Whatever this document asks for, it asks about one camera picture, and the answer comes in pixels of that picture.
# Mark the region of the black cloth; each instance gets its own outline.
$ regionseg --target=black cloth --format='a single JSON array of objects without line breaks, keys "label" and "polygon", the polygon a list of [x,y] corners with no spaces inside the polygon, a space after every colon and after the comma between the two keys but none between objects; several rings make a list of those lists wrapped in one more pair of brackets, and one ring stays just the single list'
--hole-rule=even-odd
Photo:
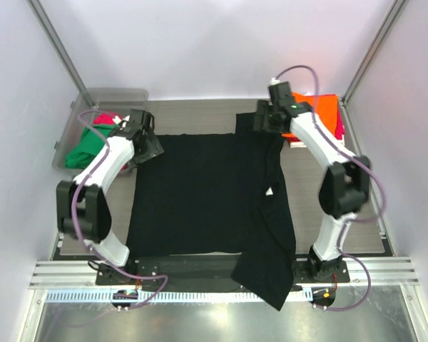
[{"label": "black cloth", "polygon": [[165,152],[138,168],[126,245],[136,258],[241,252],[232,279],[280,310],[295,259],[283,138],[252,124],[238,114],[235,134],[158,136]]}]

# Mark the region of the white wall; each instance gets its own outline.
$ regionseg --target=white wall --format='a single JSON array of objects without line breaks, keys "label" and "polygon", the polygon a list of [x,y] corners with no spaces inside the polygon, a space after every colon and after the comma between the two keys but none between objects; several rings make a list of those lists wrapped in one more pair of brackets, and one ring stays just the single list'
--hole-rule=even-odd
[{"label": "white wall", "polygon": [[[42,0],[88,87],[256,98],[297,63],[342,95],[392,0]],[[313,91],[304,71],[295,90]]]},{"label": "white wall", "polygon": [[386,185],[393,246],[411,256],[428,298],[428,0],[409,1],[350,107]]},{"label": "white wall", "polygon": [[54,143],[77,91],[25,1],[0,1],[0,342],[56,234]]}]

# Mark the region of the clothing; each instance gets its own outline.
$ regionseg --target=clothing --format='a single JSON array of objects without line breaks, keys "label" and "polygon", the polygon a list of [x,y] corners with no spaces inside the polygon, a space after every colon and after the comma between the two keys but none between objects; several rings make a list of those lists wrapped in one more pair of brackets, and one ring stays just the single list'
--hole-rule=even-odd
[{"label": "clothing", "polygon": [[246,113],[234,134],[158,136],[165,152],[138,167],[126,245],[135,258],[242,252],[233,280],[280,310],[295,259],[284,138],[252,126]]},{"label": "clothing", "polygon": [[[292,93],[296,102],[308,102],[314,105],[314,96],[306,96]],[[339,112],[338,98],[336,95],[320,95],[317,100],[317,114],[323,125],[336,137],[341,140],[343,133],[342,119]],[[289,143],[296,143],[300,140],[293,133],[283,135]]]},{"label": "clothing", "polygon": [[94,125],[115,125],[114,119],[112,116],[101,113],[99,116],[97,116],[95,119],[93,119]]},{"label": "clothing", "polygon": [[[115,127],[114,125],[93,125],[103,136],[108,134]],[[84,128],[81,141],[65,157],[65,167],[68,169],[85,169],[99,154],[105,142],[88,128]]]}]

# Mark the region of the plastic bin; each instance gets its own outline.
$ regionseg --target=plastic bin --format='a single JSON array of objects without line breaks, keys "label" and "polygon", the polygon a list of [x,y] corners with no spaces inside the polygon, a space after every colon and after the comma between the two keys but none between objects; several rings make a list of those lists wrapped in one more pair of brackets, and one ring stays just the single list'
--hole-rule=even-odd
[{"label": "plastic bin", "polygon": [[[89,88],[87,92],[92,97],[96,109],[113,111],[123,117],[127,116],[132,109],[146,109],[149,96],[144,89],[129,88]],[[56,143],[56,154],[52,161],[54,169],[73,176],[78,175],[82,170],[67,169],[65,158],[79,144],[84,126],[78,121],[77,115],[86,109],[88,109],[88,105],[83,94],[80,93],[74,103],[61,139]],[[97,115],[93,113],[90,121],[93,122]]]}]

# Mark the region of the white robotic arm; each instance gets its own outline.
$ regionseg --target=white robotic arm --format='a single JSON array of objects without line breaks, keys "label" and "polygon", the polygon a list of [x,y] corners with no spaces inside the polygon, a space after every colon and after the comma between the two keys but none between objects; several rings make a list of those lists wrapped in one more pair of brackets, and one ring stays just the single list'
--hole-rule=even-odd
[{"label": "white robotic arm", "polygon": [[[340,144],[339,141],[331,134],[331,132],[323,125],[319,118],[319,115],[315,114],[317,124],[324,131],[324,134],[336,144],[337,148],[346,153],[347,155],[354,156],[354,154],[345,148],[344,145]],[[290,122],[290,131],[304,144],[307,146],[309,151],[314,155],[315,159],[319,162],[322,169],[327,169],[330,165],[335,162],[346,163],[348,159],[341,156],[336,150],[328,144],[326,139],[321,136],[319,131],[315,128],[312,120],[312,113],[306,112],[299,114],[296,118]],[[342,215],[339,219],[335,219],[333,216],[323,214],[322,225],[320,227],[319,237],[313,245],[314,252],[320,258],[320,260],[333,260],[338,258],[340,253],[337,250],[337,238],[340,235],[342,225],[346,220],[351,222],[357,217],[357,214],[350,212]],[[347,235],[350,223],[347,224],[347,228],[343,239],[341,240],[341,246],[344,244],[345,236]]]},{"label": "white robotic arm", "polygon": [[131,163],[135,166],[162,152],[163,148],[153,133],[153,116],[143,110],[132,110],[130,116],[111,131],[107,143],[91,164],[73,182],[58,184],[58,230],[77,237],[71,202],[75,189],[83,183],[76,213],[84,242],[94,247],[104,259],[116,266],[124,266],[130,251],[111,230],[111,214],[105,194],[124,165]]},{"label": "white robotic arm", "polygon": [[368,201],[370,176],[357,163],[366,167],[370,161],[357,157],[341,145],[323,125],[308,103],[297,103],[288,82],[273,79],[268,87],[270,102],[259,100],[253,130],[283,134],[291,132],[306,144],[325,171],[319,192],[324,212],[319,237],[309,250],[308,265],[315,280],[331,277],[341,263],[342,248],[350,222]]},{"label": "white robotic arm", "polygon": [[[325,170],[325,178],[319,193],[320,205],[324,211],[319,237],[309,252],[311,273],[315,279],[330,276],[341,261],[337,249],[342,226],[351,222],[369,195],[369,176],[361,172],[348,159],[341,156],[315,127],[312,108],[307,103],[296,103],[291,96],[287,82],[269,87],[271,103],[259,100],[254,117],[253,130],[282,134],[288,131],[306,144]],[[111,215],[104,197],[121,168],[131,162],[137,165],[163,152],[153,134],[153,117],[145,111],[137,111],[125,125],[122,123],[108,138],[109,152],[106,159],[98,162],[107,152],[105,146],[95,160],[73,182],[60,182],[57,187],[58,230],[75,236],[71,218],[71,200],[74,189],[86,180],[78,203],[78,220],[84,241],[93,245],[96,251],[115,264],[124,266],[129,250],[111,230]],[[319,129],[329,137],[332,144],[346,155],[354,154],[341,145],[322,124],[317,114]],[[369,165],[366,157],[362,163]],[[343,235],[339,247],[342,247]]]},{"label": "white robotic arm", "polygon": [[[106,194],[121,168],[135,155],[135,148],[132,140],[115,136],[108,138],[108,144],[110,150],[106,159],[93,171],[93,168],[107,153],[108,148],[105,144],[91,164],[81,174],[74,178],[73,181],[76,185],[79,185],[87,177],[88,179],[84,185],[85,187],[95,185],[100,187],[103,193]],[[84,241],[89,245],[93,245],[103,258],[109,260],[116,266],[123,266],[126,264],[130,251],[125,244],[119,241],[112,229],[110,229],[108,235],[99,243],[95,243],[89,239],[85,239]]]}]

